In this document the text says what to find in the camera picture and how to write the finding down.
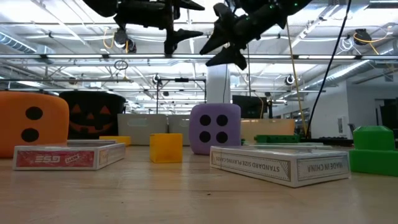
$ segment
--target green toy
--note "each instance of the green toy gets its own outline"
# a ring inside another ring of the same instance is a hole
[[[351,171],[398,177],[398,151],[390,129],[359,127],[354,131],[354,146],[349,152]]]
[[[257,135],[254,137],[254,140],[259,144],[264,143],[299,143],[300,136],[298,135],[291,135],[291,136],[284,136],[284,135]]]

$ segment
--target desk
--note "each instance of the desk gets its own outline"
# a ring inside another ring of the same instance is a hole
[[[153,164],[148,147],[98,171],[12,171],[0,161],[0,223],[386,224],[398,220],[398,178],[291,189],[209,168],[184,149],[182,164]]]

